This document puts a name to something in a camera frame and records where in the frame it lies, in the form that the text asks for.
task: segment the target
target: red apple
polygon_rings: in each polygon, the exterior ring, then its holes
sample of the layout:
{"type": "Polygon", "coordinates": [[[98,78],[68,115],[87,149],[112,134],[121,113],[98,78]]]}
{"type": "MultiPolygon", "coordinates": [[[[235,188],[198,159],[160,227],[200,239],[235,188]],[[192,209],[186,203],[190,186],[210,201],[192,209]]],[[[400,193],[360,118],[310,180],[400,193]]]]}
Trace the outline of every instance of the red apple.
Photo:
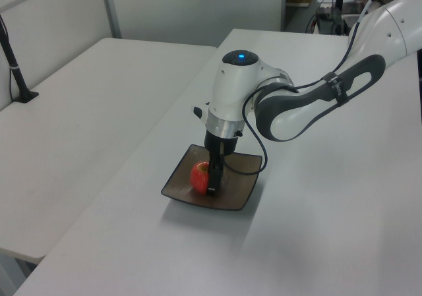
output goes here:
{"type": "Polygon", "coordinates": [[[208,162],[198,162],[191,170],[191,185],[193,189],[202,194],[206,194],[208,189],[208,162]]]}

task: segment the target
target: table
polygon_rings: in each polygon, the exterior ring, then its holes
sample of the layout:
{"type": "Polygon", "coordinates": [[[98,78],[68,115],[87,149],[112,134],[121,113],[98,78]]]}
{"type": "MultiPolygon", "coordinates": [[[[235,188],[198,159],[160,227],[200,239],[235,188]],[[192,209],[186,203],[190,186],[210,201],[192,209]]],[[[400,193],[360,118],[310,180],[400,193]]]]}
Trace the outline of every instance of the table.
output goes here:
{"type": "Polygon", "coordinates": [[[0,252],[38,263],[215,48],[104,39],[0,113],[0,252]]]}
{"type": "MultiPolygon", "coordinates": [[[[250,49],[300,85],[346,47],[339,36],[234,30],[16,295],[420,295],[414,55],[299,138],[265,140],[270,162],[242,211],[160,194],[203,142],[189,106],[209,101],[225,53],[250,49]]],[[[237,151],[260,147],[245,131],[237,151]]]]}

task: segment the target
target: black arm band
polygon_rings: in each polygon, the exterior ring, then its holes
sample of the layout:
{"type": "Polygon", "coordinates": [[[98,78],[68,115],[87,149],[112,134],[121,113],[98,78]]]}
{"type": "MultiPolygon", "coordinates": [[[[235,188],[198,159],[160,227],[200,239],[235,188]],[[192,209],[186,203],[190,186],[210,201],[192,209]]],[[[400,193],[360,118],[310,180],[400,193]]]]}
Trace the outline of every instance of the black arm band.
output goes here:
{"type": "Polygon", "coordinates": [[[337,100],[339,107],[349,101],[343,81],[336,73],[329,72],[322,79],[324,79],[331,88],[333,97],[337,100]]]}

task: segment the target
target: brown plate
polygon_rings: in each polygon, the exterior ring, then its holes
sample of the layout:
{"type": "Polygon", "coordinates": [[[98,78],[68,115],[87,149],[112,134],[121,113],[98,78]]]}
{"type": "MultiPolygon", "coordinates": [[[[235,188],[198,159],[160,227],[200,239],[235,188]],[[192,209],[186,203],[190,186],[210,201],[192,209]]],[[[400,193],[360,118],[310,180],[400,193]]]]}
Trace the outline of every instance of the brown plate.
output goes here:
{"type": "MultiPolygon", "coordinates": [[[[258,175],[240,175],[225,167],[222,184],[217,193],[214,196],[201,195],[192,189],[189,179],[192,166],[196,162],[208,160],[208,150],[192,144],[171,174],[161,193],[174,200],[195,206],[219,210],[241,210],[252,193],[258,175]]],[[[258,171],[261,167],[262,156],[233,153],[226,156],[224,160],[228,165],[239,171],[253,172],[258,171]]]]}

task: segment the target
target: robotic arm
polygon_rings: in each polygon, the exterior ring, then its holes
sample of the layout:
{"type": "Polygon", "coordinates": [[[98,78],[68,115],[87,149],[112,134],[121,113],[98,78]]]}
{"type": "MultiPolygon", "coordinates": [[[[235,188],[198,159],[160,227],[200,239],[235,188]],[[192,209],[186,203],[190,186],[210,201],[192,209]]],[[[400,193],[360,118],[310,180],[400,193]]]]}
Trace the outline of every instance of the robotic arm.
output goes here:
{"type": "Polygon", "coordinates": [[[265,138],[288,141],[298,137],[375,84],[389,66],[422,48],[420,5],[422,0],[396,0],[367,15],[338,71],[302,92],[287,73],[265,64],[254,53],[238,50],[225,55],[208,111],[196,113],[206,124],[209,193],[219,187],[224,156],[234,152],[248,112],[255,112],[256,127],[265,138]]]}

